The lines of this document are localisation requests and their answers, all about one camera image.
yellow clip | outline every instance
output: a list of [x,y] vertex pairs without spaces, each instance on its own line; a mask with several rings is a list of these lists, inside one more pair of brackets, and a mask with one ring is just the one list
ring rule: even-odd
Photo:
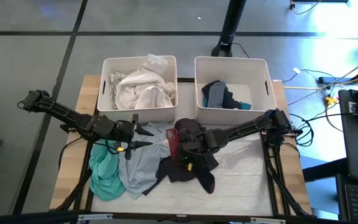
[[331,106],[334,103],[339,103],[339,100],[327,96],[326,103],[327,103],[327,106]]

metal pole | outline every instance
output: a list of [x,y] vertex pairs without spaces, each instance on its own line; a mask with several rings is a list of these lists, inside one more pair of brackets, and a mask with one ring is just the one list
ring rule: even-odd
[[231,44],[240,23],[246,0],[230,0],[218,44],[212,49],[213,57],[232,57]]

clothing pile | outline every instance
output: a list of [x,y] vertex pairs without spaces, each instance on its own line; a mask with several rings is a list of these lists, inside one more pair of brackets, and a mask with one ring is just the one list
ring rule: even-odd
[[233,93],[229,91],[223,81],[213,81],[205,85],[201,91],[204,94],[203,104],[206,108],[251,109],[250,104],[234,100]]
[[[150,122],[142,127],[154,136],[136,134],[132,140],[153,144],[132,151],[130,160],[125,158],[123,152],[109,153],[107,147],[103,145],[104,141],[93,145],[89,166],[92,169],[90,188],[95,195],[101,200],[113,200],[127,190],[131,198],[136,199],[142,194],[149,194],[166,176],[170,182],[189,181],[197,177],[208,193],[213,192],[214,177],[209,171],[219,165],[213,155],[206,157],[209,175],[201,174],[202,178],[189,167],[175,162],[172,158],[174,156],[171,156],[175,153],[174,149],[178,147],[179,142],[187,141],[185,133],[199,134],[205,131],[204,127],[195,120],[187,118],[178,120],[175,126]],[[119,147],[117,142],[108,143],[113,149]]]
[[167,66],[164,58],[149,54],[147,62],[131,74],[112,72],[110,96],[113,108],[129,110],[173,106],[171,100],[175,96],[175,85],[163,79]]

wooden table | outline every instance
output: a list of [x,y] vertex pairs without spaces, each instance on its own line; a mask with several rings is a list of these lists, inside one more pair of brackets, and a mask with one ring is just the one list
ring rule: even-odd
[[[285,99],[283,83],[280,80],[274,80],[273,89],[279,109],[284,110],[287,116],[288,106]],[[100,84],[99,75],[86,75],[83,80],[80,95],[78,97],[76,111],[79,113],[93,114],[96,108]],[[67,142],[78,138],[77,133],[70,133]],[[286,137],[285,140],[295,145],[293,138]],[[86,141],[78,141],[76,144],[66,148],[63,154],[62,164],[58,173],[55,190],[53,193],[50,208],[59,206],[70,194],[80,178],[81,168],[86,152]],[[280,151],[282,168],[285,178],[285,185],[302,206],[302,208],[311,214],[310,203],[306,191],[305,181],[303,180],[302,168],[298,153],[289,146],[282,146]],[[283,204],[278,187],[275,187],[276,198],[279,213],[283,213]],[[85,209],[85,202],[88,196],[89,185],[83,190],[80,209]]]

teal shirt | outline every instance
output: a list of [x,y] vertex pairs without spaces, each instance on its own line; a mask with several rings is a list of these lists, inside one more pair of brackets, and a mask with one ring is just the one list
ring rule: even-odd
[[[109,145],[115,148],[114,141],[109,141]],[[101,200],[118,198],[126,190],[119,179],[118,163],[118,154],[111,154],[106,146],[93,145],[89,159],[91,190]]]

